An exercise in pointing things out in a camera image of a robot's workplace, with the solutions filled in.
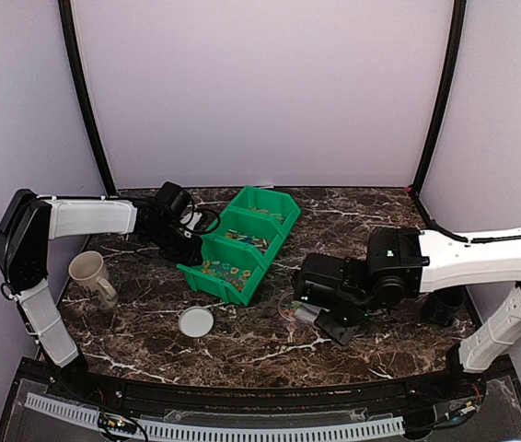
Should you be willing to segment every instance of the white round plate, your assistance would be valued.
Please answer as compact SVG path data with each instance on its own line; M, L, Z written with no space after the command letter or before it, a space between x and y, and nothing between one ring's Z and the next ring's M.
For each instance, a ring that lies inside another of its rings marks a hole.
M191 338L205 336L214 326L214 315L204 307L190 307L179 318L179 330Z

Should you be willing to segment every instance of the black pole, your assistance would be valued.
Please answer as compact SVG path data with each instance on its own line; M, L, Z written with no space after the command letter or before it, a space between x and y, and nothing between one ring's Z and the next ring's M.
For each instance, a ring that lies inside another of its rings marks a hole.
M443 65L443 74L441 75L441 81L438 86L433 118L430 121L428 135L426 135L426 142L424 143L423 154L420 157L420 164L418 165L416 176L414 177L414 183L410 186L411 194L416 198L418 198L420 191L423 189L426 174L428 173L430 163L433 160L436 141L441 132L443 118L445 117L448 95L451 91L455 66L457 65L461 32L463 30L463 22L465 21L466 3L467 0L455 0L453 6L453 18L451 19L451 29L448 34L448 43L446 45L445 64Z
M66 52L68 53L68 63L70 64L70 71L72 72L73 81L75 82L76 97L78 98L78 106L85 121L88 141L91 144L95 161L97 161L98 172L101 175L105 191L107 195L114 195L116 193L115 183L113 182L111 170L105 158L103 144L98 136L95 115L93 114L91 101L88 97L87 82L85 81L80 51L78 50L78 41L76 40L73 9L70 0L58 0L58 6L60 7L60 20L62 21Z

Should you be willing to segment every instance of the brown marble surface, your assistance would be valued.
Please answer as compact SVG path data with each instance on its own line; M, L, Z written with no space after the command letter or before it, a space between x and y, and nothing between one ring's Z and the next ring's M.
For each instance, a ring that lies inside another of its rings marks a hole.
M247 308L189 289L183 273L156 256L156 248L133 237L99 235L99 251L120 294L111 311L72 283L60 306L91 370L121 378L193 386L242 388L316 387L440 370L446 350L473 331L465 309L447 329L419 323L423 299L404 300L399 311L366 323L346 346L278 312L291 293L289 275L315 251L363 258L376 227L421 227L401 189L279 189L303 210L291 235ZM192 190L199 206L222 210L238 189ZM152 194L131 192L133 196ZM179 314L190 306L214 313L214 328L199 339L179 331Z

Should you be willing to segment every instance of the white mug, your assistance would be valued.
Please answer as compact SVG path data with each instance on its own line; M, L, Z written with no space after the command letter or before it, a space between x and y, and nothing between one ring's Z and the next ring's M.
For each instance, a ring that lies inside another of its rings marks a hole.
M70 277L91 293L97 292L99 308L106 310L117 303L117 291L110 284L110 274L100 253L85 251L68 266Z

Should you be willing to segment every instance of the green plastic tray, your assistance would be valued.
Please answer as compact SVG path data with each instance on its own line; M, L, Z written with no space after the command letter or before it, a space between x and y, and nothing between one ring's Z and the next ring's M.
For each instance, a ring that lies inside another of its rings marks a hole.
M250 210L251 207L269 211L272 215ZM276 215L282 216L283 222ZM192 290L209 293L226 303L247 306L300 215L301 209L291 195L245 187L220 215L220 227L203 236L204 260L220 261L241 271L251 271L241 292L228 281L201 272L202 266L187 267L179 264L177 267L185 273ZM230 229L265 238L270 242L269 247L263 253L252 244L226 238L225 234Z

